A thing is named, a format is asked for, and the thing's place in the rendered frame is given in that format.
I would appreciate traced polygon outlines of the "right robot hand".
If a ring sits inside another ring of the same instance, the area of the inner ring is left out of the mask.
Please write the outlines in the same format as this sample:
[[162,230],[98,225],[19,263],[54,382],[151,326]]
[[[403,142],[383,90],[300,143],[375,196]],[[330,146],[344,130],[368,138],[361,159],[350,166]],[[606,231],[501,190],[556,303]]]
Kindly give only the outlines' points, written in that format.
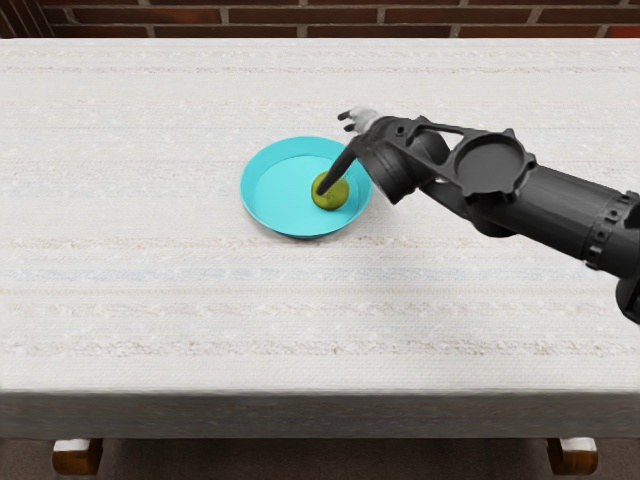
[[[371,125],[375,123],[381,115],[364,106],[356,106],[351,109],[340,113],[337,116],[339,121],[350,120],[351,123],[344,127],[346,132],[355,131],[357,134],[366,133]],[[348,168],[356,159],[350,144],[348,144],[344,150],[340,153],[337,159],[333,162],[331,168],[326,173],[325,177],[320,181],[319,185],[314,189],[316,195],[322,196],[326,194],[330,188],[346,173]]]

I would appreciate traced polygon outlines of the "green round fruit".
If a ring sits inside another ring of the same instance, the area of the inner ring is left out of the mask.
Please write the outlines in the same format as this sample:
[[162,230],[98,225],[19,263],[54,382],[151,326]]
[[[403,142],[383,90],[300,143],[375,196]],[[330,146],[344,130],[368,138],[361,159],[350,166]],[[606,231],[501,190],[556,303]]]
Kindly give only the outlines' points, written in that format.
[[341,208],[349,198],[350,186],[345,178],[340,178],[323,195],[317,193],[317,189],[327,175],[327,171],[319,173],[311,185],[311,199],[314,204],[327,211]]

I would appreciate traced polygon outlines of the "turquoise plate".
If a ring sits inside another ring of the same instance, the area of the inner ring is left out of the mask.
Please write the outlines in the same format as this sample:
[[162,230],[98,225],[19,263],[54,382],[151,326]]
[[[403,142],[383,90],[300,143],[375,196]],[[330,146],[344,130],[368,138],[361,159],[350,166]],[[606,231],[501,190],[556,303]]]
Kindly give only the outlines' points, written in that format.
[[327,138],[302,136],[272,143],[246,164],[240,196],[246,210],[267,228],[295,238],[317,238],[342,229],[366,208],[372,182],[365,169],[353,163],[344,179],[346,202],[326,211],[312,200],[315,178],[328,171],[344,145]]

